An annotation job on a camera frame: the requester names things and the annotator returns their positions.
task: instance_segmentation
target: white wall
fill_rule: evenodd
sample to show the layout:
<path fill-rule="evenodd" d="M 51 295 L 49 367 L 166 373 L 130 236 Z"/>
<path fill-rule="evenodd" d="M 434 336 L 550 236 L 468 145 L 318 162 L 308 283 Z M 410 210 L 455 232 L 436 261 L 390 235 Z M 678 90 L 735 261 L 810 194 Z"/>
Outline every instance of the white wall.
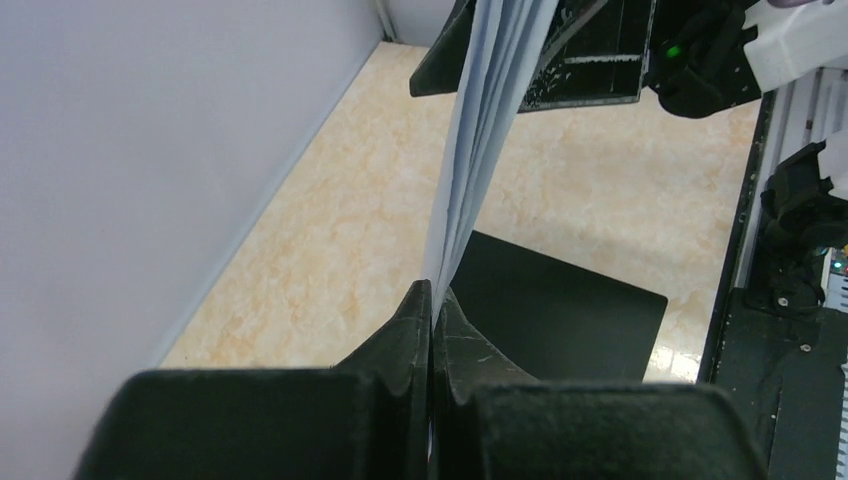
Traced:
<path fill-rule="evenodd" d="M 369 0 L 0 0 L 0 478 L 62 478 L 376 45 Z"/>
<path fill-rule="evenodd" d="M 442 31 L 454 0 L 377 0 L 385 2 L 398 41 L 429 47 Z"/>

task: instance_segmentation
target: green led light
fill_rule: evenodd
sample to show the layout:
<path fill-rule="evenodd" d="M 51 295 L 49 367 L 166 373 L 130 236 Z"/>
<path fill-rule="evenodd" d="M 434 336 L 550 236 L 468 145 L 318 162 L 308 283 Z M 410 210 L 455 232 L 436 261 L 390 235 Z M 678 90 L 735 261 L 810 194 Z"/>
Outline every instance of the green led light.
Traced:
<path fill-rule="evenodd" d="M 681 52 L 683 52 L 683 49 L 678 47 L 677 45 L 675 45 L 675 46 L 669 48 L 668 50 L 666 50 L 665 56 L 666 56 L 666 58 L 674 58 L 674 57 L 680 55 Z"/>

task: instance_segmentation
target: beige marble floor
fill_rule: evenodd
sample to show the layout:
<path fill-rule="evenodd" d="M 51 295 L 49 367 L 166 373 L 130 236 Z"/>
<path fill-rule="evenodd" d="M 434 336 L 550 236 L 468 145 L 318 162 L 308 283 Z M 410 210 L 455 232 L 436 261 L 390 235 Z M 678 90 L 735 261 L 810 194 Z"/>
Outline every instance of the beige marble floor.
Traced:
<path fill-rule="evenodd" d="M 381 44 L 164 362 L 337 362 L 418 277 L 453 96 L 412 99 L 424 50 Z M 758 105 L 519 116 L 477 228 L 663 294 L 646 380 L 693 381 Z"/>

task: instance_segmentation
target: folded fabric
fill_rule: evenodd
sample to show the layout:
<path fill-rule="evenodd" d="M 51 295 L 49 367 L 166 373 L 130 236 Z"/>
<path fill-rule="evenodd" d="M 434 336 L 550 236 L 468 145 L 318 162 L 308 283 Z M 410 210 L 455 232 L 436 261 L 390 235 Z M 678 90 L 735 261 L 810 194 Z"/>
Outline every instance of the folded fabric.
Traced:
<path fill-rule="evenodd" d="M 557 0 L 478 0 L 424 252 L 433 323 L 468 244 Z"/>

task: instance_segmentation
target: black mat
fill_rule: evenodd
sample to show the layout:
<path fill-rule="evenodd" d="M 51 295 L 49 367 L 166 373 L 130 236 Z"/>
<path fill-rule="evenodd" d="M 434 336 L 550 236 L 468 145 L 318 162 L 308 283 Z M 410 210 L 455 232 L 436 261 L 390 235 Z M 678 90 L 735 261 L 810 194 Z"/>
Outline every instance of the black mat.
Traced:
<path fill-rule="evenodd" d="M 451 287 L 468 320 L 543 380 L 642 380 L 668 303 L 479 232 Z"/>

